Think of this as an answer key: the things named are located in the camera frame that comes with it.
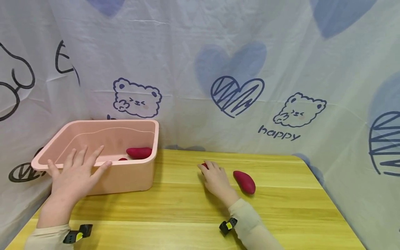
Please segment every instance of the black wrist strap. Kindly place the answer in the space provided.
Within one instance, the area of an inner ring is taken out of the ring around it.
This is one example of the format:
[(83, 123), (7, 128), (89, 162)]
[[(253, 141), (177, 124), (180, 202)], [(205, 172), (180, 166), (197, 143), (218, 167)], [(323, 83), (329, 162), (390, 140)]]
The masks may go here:
[(223, 221), (220, 224), (220, 230), (222, 234), (227, 235), (238, 223), (238, 220), (235, 218), (230, 218), (228, 221)]
[(84, 224), (80, 225), (78, 231), (75, 230), (69, 231), (67, 236), (65, 236), (63, 243), (73, 244), (82, 238), (89, 237), (90, 234), (92, 233), (92, 227), (93, 227), (92, 224)]

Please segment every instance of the sleeve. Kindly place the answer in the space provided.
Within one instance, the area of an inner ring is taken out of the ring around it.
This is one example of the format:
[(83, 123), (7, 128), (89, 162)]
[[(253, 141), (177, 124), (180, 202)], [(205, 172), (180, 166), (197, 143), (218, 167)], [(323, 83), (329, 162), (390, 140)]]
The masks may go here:
[(231, 217), (238, 220), (234, 229), (248, 250), (283, 250), (248, 202), (239, 199), (229, 208), (229, 212)]
[(63, 240), (71, 230), (69, 225), (51, 228), (37, 228), (28, 237), (25, 250), (73, 250), (73, 244), (65, 244)]

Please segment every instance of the red clay object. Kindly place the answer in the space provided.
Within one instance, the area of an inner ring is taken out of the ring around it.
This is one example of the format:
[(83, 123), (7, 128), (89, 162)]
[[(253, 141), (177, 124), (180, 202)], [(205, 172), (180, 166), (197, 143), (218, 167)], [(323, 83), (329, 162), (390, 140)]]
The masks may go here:
[(250, 175), (241, 171), (233, 171), (233, 177), (244, 192), (248, 194), (254, 194), (256, 192), (256, 184)]
[(151, 148), (128, 148), (126, 153), (135, 160), (143, 160), (151, 155)]

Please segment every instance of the fabric backdrop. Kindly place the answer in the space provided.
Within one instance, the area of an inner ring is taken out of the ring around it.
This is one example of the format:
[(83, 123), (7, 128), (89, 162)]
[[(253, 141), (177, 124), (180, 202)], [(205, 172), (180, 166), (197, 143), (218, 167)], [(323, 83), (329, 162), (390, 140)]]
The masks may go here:
[(0, 248), (47, 197), (67, 122), (297, 155), (368, 249), (400, 249), (398, 0), (1, 0)]

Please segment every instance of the table surface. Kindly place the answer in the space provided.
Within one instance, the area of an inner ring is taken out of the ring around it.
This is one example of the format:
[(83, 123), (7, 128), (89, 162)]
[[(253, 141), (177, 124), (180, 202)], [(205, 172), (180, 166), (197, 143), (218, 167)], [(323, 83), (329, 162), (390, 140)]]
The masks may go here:
[[(81, 200), (70, 225), (74, 230), (81, 224), (94, 226), (75, 249), (245, 249), (235, 233), (223, 237), (219, 232), (229, 214), (204, 190), (196, 166), (204, 159), (225, 168), (230, 183), (285, 249), (365, 249), (301, 159), (179, 150), (159, 150), (150, 190)], [(234, 170), (253, 178), (253, 197), (241, 193)], [(38, 213), (7, 250), (23, 248), (37, 218)]]

